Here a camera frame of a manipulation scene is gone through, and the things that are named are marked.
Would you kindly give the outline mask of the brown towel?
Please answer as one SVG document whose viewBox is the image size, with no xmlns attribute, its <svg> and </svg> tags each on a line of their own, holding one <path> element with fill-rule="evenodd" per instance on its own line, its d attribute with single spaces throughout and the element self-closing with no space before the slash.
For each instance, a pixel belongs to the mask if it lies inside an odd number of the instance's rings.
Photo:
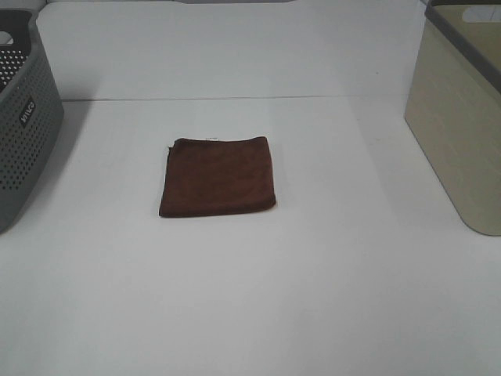
<svg viewBox="0 0 501 376">
<path fill-rule="evenodd" d="M 169 148 L 162 218 L 261 212 L 276 204 L 264 136 L 238 141 L 181 138 Z"/>
</svg>

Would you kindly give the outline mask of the grey perforated plastic basket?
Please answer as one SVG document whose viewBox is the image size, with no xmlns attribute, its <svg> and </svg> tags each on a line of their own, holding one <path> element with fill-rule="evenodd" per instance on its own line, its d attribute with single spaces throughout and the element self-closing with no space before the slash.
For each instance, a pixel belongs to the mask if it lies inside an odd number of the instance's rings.
<svg viewBox="0 0 501 376">
<path fill-rule="evenodd" d="M 45 169 L 63 123 L 63 104 L 30 9 L 2 9 L 1 230 L 21 213 Z"/>
</svg>

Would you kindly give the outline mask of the beige plastic basket grey rim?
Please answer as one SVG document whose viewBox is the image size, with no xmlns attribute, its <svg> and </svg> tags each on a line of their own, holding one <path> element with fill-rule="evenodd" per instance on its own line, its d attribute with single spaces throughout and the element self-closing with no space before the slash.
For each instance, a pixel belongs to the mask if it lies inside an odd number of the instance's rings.
<svg viewBox="0 0 501 376">
<path fill-rule="evenodd" d="M 429 1 L 405 121 L 464 224 L 500 234 L 500 24 L 468 22 L 498 1 Z"/>
</svg>

